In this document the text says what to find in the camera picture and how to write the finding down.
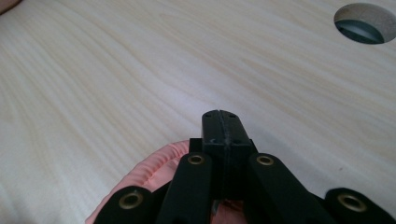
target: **wooden table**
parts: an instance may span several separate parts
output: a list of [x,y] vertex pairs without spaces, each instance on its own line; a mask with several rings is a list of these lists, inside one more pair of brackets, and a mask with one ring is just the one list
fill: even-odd
[[213,109],[311,192],[396,217],[396,42],[342,36],[353,2],[22,1],[0,17],[2,223],[83,222]]

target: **grommet rim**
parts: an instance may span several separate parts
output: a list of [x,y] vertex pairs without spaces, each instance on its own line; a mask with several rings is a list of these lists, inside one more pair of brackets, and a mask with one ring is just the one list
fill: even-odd
[[[132,203],[129,203],[127,202],[127,199],[129,197],[134,197],[135,200]],[[133,209],[139,206],[142,202],[143,202],[143,194],[138,191],[134,191],[123,195],[119,200],[119,206],[122,209]]]
[[351,194],[346,194],[346,193],[340,194],[338,195],[337,199],[341,205],[343,205],[349,210],[359,213],[365,212],[367,210],[367,205],[364,202],[362,202],[359,198]]
[[193,165],[199,165],[205,162],[205,158],[200,155],[192,155],[189,156],[188,161]]
[[256,161],[261,165],[273,165],[274,160],[268,156],[259,156],[257,157]]

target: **pink pouch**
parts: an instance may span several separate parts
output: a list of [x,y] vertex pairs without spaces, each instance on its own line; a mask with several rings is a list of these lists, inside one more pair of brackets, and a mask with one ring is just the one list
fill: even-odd
[[[136,186],[153,192],[172,180],[180,158],[189,152],[189,141],[169,144],[152,153],[145,160],[139,162],[136,167],[126,175],[121,182],[101,201],[93,213],[85,220],[86,224],[92,224],[103,206],[110,197],[120,189],[128,186]],[[244,224],[247,223],[242,212],[242,203],[224,201],[219,205],[215,216],[212,216],[213,224]]]

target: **light wood grain surface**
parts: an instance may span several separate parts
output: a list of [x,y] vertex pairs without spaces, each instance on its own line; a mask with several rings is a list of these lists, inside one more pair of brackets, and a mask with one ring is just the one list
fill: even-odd
[[355,189],[396,217],[396,42],[342,36],[353,2],[22,1],[0,17],[1,222],[82,223],[212,109],[318,196]]

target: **pink fabric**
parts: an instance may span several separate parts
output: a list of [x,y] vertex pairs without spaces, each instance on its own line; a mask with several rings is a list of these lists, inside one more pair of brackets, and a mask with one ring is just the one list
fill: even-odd
[[[176,171],[180,158],[189,152],[189,141],[169,144],[139,162],[121,182],[100,202],[93,213],[85,220],[92,224],[100,210],[110,197],[120,189],[137,186],[155,191],[169,182]],[[242,213],[242,203],[226,201],[221,203],[217,214],[212,217],[213,224],[244,224],[247,223]]]

